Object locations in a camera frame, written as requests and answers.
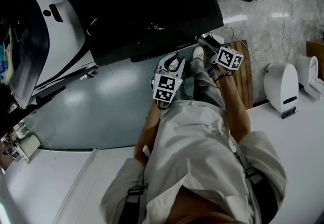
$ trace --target gray floor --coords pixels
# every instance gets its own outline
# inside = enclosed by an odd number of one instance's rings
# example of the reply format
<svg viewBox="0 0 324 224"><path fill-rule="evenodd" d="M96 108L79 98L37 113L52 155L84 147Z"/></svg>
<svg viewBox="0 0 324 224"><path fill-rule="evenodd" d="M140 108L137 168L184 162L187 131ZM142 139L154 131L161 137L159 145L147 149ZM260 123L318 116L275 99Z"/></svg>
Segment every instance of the gray floor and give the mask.
<svg viewBox="0 0 324 224"><path fill-rule="evenodd" d="M254 102L265 99L263 75L270 62L287 62L288 41L284 35L282 14L286 18L287 37L291 43L289 62L306 53L306 41L319 39L324 29L324 0L218 0L224 29L215 30L226 42L247 40L253 57ZM180 52L187 60L193 48ZM139 63L121 61L98 69L93 79L78 80L67 86L51 102L26 118L27 126L40 138L43 147L113 148L134 145L150 107L150 79L159 58ZM186 83L193 90L192 79Z"/></svg>

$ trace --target glossy gray surface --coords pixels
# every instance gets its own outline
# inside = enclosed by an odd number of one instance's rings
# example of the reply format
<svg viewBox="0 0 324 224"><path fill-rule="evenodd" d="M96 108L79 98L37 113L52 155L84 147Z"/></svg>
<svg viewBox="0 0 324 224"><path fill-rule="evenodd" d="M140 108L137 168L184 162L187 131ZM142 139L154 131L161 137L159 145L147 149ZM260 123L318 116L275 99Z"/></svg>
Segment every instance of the glossy gray surface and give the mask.
<svg viewBox="0 0 324 224"><path fill-rule="evenodd" d="M254 102L265 99L263 76L271 62L286 62L289 47L284 35L282 14L286 19L287 37L291 43L289 62L295 64L298 54L306 53L306 41L319 39L324 29L324 0L218 0L225 26L235 36L247 40L252 59ZM232 30L215 30L225 41L232 42ZM193 48L180 53L191 59ZM43 147L113 148L134 145L150 108L150 79L159 58L139 63L130 60L101 67L93 79L75 81L51 102L26 119ZM187 79L192 94L192 78Z"/></svg>

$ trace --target shoe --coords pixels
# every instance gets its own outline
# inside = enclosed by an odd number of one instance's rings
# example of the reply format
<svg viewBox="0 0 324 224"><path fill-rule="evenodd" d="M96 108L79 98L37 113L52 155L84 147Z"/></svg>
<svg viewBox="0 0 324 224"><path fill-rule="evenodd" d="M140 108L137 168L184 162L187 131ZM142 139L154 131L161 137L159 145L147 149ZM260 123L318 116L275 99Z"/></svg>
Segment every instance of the shoe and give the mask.
<svg viewBox="0 0 324 224"><path fill-rule="evenodd" d="M179 65L179 61L178 61L178 59L176 58L176 59L173 60L173 62L170 64L170 66L169 66L169 70L170 70L170 71L175 71L175 70L178 68L178 65Z"/></svg>
<svg viewBox="0 0 324 224"><path fill-rule="evenodd" d="M199 46L193 50L193 58L204 60L204 50L202 47Z"/></svg>

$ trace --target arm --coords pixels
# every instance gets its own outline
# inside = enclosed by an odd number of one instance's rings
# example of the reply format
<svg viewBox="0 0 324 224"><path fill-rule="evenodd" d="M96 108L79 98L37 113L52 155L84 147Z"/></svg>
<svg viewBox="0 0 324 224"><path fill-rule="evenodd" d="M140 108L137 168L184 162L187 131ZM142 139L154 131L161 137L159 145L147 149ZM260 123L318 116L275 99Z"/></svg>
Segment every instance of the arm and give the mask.
<svg viewBox="0 0 324 224"><path fill-rule="evenodd" d="M158 124L160 122L160 116L161 110L157 107L156 100L153 100L146 123L134 148L134 158L143 165L146 165L148 161L147 157L143 153L143 148L147 145L150 153L152 153Z"/></svg>
<svg viewBox="0 0 324 224"><path fill-rule="evenodd" d="M226 71L225 68L218 65L218 75L221 75ZM236 142L239 143L251 132L250 118L241 98L239 97L234 78L232 76L226 76L221 78L219 81L223 91L229 130Z"/></svg>

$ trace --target black oval hole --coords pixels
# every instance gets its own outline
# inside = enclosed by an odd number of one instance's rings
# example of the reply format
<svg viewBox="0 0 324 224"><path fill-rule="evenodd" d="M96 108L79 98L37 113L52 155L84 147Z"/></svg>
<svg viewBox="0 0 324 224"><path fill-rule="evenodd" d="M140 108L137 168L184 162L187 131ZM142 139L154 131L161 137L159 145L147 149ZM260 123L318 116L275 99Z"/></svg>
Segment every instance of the black oval hole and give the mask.
<svg viewBox="0 0 324 224"><path fill-rule="evenodd" d="M51 13L50 11L48 11L48 10L44 10L44 11L43 11L43 14L44 14L46 17L50 17L52 13Z"/></svg>

